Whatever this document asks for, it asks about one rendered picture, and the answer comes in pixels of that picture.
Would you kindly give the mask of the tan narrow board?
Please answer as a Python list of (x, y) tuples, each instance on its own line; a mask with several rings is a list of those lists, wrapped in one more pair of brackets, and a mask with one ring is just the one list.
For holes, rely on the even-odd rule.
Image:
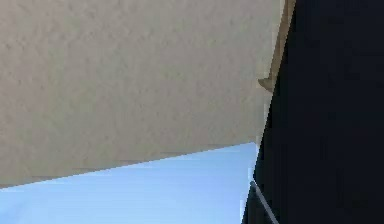
[(279, 30), (271, 61), (270, 71), (267, 78), (262, 78), (258, 80), (260, 86), (270, 93), (274, 91), (280, 67), (282, 64), (285, 44), (287, 41), (291, 20), (294, 14), (296, 1), (297, 0), (284, 0), (284, 8), (279, 24)]

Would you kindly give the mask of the large black cabinet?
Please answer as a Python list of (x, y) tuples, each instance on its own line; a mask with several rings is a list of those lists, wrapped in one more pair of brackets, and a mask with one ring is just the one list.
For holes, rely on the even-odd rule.
[(297, 0), (241, 224), (384, 224), (384, 0)]

